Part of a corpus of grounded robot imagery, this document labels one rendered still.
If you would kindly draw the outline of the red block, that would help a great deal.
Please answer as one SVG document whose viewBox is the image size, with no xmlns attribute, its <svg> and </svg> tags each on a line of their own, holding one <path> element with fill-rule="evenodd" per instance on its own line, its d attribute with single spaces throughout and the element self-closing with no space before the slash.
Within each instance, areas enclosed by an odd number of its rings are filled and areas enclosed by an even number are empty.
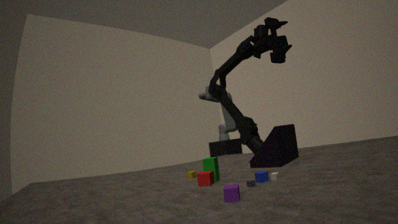
<svg viewBox="0 0 398 224">
<path fill-rule="evenodd" d="M 212 186 L 215 183 L 213 171 L 204 171 L 197 174 L 198 186 Z"/>
</svg>

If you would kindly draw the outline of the purple block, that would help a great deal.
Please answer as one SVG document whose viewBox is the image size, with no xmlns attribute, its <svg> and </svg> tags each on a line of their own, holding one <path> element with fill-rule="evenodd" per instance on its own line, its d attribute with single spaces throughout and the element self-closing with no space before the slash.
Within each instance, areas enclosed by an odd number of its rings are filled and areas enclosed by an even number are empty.
<svg viewBox="0 0 398 224">
<path fill-rule="evenodd" d="M 239 202 L 240 200 L 240 192 L 239 185 L 225 185 L 223 188 L 224 192 L 224 200 L 227 202 Z"/>
</svg>

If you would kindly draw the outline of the yellow cube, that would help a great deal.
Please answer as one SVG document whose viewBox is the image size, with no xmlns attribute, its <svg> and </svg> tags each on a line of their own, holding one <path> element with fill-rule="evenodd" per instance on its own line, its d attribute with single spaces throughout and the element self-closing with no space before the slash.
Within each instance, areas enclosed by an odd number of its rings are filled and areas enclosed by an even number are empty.
<svg viewBox="0 0 398 224">
<path fill-rule="evenodd" d="M 189 178 L 195 178 L 196 177 L 196 171 L 188 172 L 188 176 L 189 176 Z"/>
</svg>

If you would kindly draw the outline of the blue block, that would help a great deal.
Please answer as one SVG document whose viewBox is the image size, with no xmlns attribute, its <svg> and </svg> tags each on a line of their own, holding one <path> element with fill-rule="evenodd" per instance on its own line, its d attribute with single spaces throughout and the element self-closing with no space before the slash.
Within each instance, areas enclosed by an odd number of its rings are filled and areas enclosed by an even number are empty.
<svg viewBox="0 0 398 224">
<path fill-rule="evenodd" d="M 264 183 L 264 182 L 266 182 L 266 181 L 269 181 L 268 180 L 269 179 L 269 177 L 268 177 L 268 171 L 259 171 L 259 172 L 257 172 L 257 173 L 255 173 L 255 181 L 258 183 Z"/>
</svg>

